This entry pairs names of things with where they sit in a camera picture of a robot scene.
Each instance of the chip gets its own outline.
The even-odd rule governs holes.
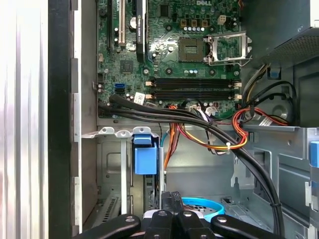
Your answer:
[[[191,21],[191,26],[197,27],[197,20],[192,20]]]
[[[121,60],[120,61],[120,72],[122,74],[131,74],[133,73],[133,61]]]
[[[169,17],[169,7],[168,7],[168,5],[160,5],[160,7],[159,7],[159,16],[160,17]]]
[[[208,27],[208,22],[207,22],[207,20],[203,20],[203,21],[201,22],[201,26],[202,26],[202,27]]]
[[[187,26],[187,21],[186,21],[186,19],[181,19],[181,20],[180,20],[180,26],[181,26],[181,27]]]
[[[204,58],[204,42],[196,38],[180,38],[178,58],[180,62],[202,62]]]

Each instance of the yellow wire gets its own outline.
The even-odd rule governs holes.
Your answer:
[[[187,135],[189,137],[191,137],[192,139],[194,139],[195,141],[201,143],[201,144],[206,144],[204,143],[203,141],[201,141],[200,139],[196,138],[195,136],[193,136],[192,134],[190,134],[189,132],[187,132],[185,130],[185,132],[187,133]],[[247,143],[247,137],[245,137],[245,141],[242,143],[242,144],[237,144],[237,145],[231,145],[229,148],[239,148],[239,147],[242,147],[244,146],[245,144]],[[208,148],[213,148],[213,149],[228,149],[228,146],[205,146],[205,147],[208,147]]]
[[[268,67],[270,67],[270,64],[266,65],[265,68],[260,71],[259,75],[260,75],[260,74],[263,74],[263,73],[267,70]],[[249,92],[248,92],[247,102],[248,102],[249,99],[250,99],[250,95],[251,95],[251,93],[253,92],[253,89],[254,89],[256,83],[257,83],[257,81],[254,82],[254,84],[251,86],[251,88],[250,88],[250,90],[249,90]]]

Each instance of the blue plastic latch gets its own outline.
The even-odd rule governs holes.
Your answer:
[[[312,167],[319,167],[319,141],[310,143],[310,164]]]
[[[135,174],[157,173],[158,147],[135,148]]]
[[[152,137],[149,134],[136,134],[133,139],[134,144],[152,144]]]

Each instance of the side panel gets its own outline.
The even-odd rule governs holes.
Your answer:
[[[0,238],[47,239],[47,1],[2,1],[0,22]]]

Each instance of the expansion slot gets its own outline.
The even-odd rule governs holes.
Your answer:
[[[154,84],[157,88],[230,88],[233,86],[231,80],[225,79],[183,79],[183,78],[155,78]]]
[[[125,46],[125,0],[119,4],[119,45]]]
[[[156,90],[153,97],[157,100],[182,100],[186,98],[195,98],[200,100],[227,101],[233,98],[233,92]]]
[[[108,34],[107,34],[107,49],[112,52],[113,48],[113,0],[108,0]]]
[[[136,0],[136,55],[137,60],[140,63],[145,61],[145,49],[146,49],[146,37],[147,29],[145,25],[147,23],[146,19],[147,12],[147,1],[146,0]]]

